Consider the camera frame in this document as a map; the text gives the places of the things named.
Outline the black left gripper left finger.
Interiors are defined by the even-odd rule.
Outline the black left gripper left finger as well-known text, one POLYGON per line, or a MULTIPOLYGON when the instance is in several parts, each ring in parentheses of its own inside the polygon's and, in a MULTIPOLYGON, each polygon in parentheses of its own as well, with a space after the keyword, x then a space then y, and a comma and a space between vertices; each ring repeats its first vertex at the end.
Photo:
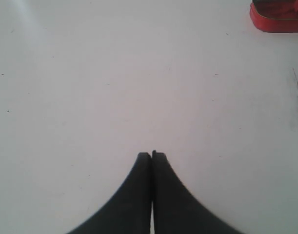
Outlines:
POLYGON ((71 234, 149 234, 151 227, 151 163, 139 153, 135 164, 115 194, 71 234))

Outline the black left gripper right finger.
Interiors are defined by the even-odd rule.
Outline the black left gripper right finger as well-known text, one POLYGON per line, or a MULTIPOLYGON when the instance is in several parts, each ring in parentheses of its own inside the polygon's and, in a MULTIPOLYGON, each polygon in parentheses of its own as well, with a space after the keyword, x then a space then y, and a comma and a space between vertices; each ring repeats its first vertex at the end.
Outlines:
POLYGON ((239 234, 187 190, 166 155, 152 152, 153 217, 156 234, 239 234))

